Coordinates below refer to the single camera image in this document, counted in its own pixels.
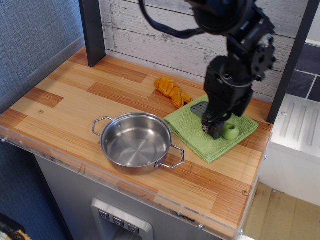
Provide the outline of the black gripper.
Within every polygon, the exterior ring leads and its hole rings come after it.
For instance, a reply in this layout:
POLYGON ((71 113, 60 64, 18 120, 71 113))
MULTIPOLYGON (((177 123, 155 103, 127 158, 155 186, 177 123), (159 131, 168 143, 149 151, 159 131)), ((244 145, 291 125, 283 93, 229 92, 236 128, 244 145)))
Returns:
POLYGON ((201 120, 203 131, 211 131, 213 139, 219 139, 224 129, 222 121, 227 121, 231 114, 241 117, 246 111, 253 95, 252 83, 245 65, 226 56, 214 58, 205 76, 208 107, 201 120))

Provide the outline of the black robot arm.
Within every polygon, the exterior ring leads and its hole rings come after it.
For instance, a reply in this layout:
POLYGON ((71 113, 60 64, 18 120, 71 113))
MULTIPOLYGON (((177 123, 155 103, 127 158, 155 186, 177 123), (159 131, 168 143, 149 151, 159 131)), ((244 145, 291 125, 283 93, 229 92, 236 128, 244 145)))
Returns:
POLYGON ((222 136, 232 115, 241 117, 252 96, 254 81, 263 81, 273 69, 275 26, 253 0, 190 0, 202 31, 226 37, 226 56, 207 67, 204 91, 208 105, 202 129, 213 139, 222 136))

